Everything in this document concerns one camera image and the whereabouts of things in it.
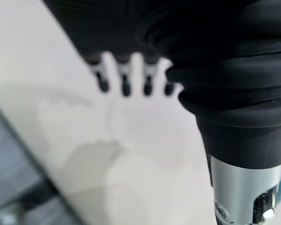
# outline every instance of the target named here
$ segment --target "screw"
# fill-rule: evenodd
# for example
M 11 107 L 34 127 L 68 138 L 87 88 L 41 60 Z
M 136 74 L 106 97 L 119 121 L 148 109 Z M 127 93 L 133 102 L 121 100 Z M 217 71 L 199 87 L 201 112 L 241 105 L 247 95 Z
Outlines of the screw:
M 215 204 L 215 209 L 221 217 L 226 218 L 226 213 L 221 208 L 221 206 L 219 206 L 218 204 Z

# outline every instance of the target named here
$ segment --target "black plastic part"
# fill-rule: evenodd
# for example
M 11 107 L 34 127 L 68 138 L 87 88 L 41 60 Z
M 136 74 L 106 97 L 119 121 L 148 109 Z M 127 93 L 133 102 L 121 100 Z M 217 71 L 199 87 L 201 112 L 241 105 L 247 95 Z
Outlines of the black plastic part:
M 197 124 L 207 155 L 248 169 L 281 165 L 281 126 L 228 127 L 200 118 Z
M 263 222 L 263 214 L 272 208 L 273 205 L 273 195 L 274 199 L 277 199 L 277 187 L 274 187 L 263 194 L 261 194 L 254 201 L 253 209 L 253 223 L 260 224 Z
M 124 82 L 124 83 L 122 84 L 122 92 L 123 92 L 123 95 L 124 95 L 125 97 L 130 96 L 130 94 L 131 94 L 130 83 Z
M 167 82 L 164 87 L 164 94 L 166 96 L 171 96 L 174 92 L 175 84 L 172 82 Z
M 103 92 L 108 92 L 108 90 L 109 90 L 109 85 L 108 85 L 108 82 L 107 82 L 107 81 L 100 81 L 100 82 L 99 82 L 99 86 L 100 86 L 101 91 L 103 91 Z
M 96 77 L 97 77 L 98 84 L 99 84 L 99 87 L 100 87 L 101 91 L 102 92 L 108 92 L 109 85 L 108 85 L 107 80 L 103 80 L 102 76 L 99 72 L 96 72 Z
M 144 94 L 146 96 L 150 96 L 152 94 L 152 89 L 153 89 L 152 84 L 149 82 L 146 82 L 144 85 Z

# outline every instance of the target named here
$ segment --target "white table surface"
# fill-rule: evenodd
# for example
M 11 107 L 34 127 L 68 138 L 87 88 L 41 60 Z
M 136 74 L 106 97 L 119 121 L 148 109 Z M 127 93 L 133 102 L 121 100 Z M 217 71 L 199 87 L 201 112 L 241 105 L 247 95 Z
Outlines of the white table surface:
M 101 94 L 41 1 L 0 0 L 0 109 L 86 224 L 215 224 L 195 118 L 178 89 L 163 96 L 169 62 L 145 98 L 133 56 L 127 99 L 105 62 L 112 87 Z

